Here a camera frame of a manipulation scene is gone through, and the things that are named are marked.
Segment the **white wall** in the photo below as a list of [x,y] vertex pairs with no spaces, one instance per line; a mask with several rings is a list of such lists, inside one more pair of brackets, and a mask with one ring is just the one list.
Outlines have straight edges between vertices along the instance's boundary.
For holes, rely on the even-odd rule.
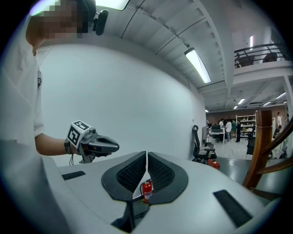
[[[116,38],[92,39],[87,41],[91,45],[53,46],[41,65],[45,134],[65,138],[70,122],[80,119],[120,144],[111,157],[145,150],[191,159],[192,126],[206,123],[203,96],[143,47]],[[110,41],[128,54],[110,49]],[[65,166],[70,155],[53,158],[57,166]],[[78,164],[81,157],[74,159]]]

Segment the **fire extinguisher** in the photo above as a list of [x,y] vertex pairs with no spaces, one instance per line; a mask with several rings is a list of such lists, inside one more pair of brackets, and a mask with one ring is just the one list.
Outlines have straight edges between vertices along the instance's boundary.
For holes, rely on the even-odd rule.
[[144,203],[148,203],[150,196],[152,195],[152,180],[147,180],[141,184],[141,196]]

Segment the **ceiling light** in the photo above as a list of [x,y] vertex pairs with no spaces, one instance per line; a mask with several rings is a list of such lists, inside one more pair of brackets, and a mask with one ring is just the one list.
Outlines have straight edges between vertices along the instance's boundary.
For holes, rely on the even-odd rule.
[[124,10],[130,0],[96,0],[96,5]]
[[200,56],[197,54],[194,48],[190,48],[185,53],[186,58],[191,62],[191,64],[195,67],[198,74],[201,76],[203,82],[210,83],[211,78],[204,66]]
[[238,105],[240,105],[242,102],[244,102],[245,98],[241,98],[240,102],[238,102]]
[[269,102],[267,102],[266,104],[264,104],[264,106],[266,106],[266,105],[269,105],[271,102],[269,101]]
[[250,47],[253,47],[253,36],[250,37]]
[[284,96],[286,93],[285,92],[283,92],[281,95],[279,95],[278,97],[276,97],[277,99],[278,98],[280,98],[280,97],[282,97],[282,96]]
[[29,11],[31,16],[34,16],[42,11],[49,11],[49,7],[55,5],[58,0],[40,0]]

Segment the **white t-shirt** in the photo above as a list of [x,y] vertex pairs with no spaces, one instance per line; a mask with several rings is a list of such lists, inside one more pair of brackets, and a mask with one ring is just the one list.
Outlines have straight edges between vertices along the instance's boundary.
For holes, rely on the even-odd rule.
[[281,116],[278,116],[278,126],[279,125],[282,125],[282,117]]
[[231,124],[231,122],[227,122],[227,123],[226,123],[226,132],[227,132],[227,133],[231,132],[231,129],[232,129],[232,124]]
[[12,35],[0,61],[0,139],[36,148],[44,131],[41,109],[42,74],[26,40],[27,16]]

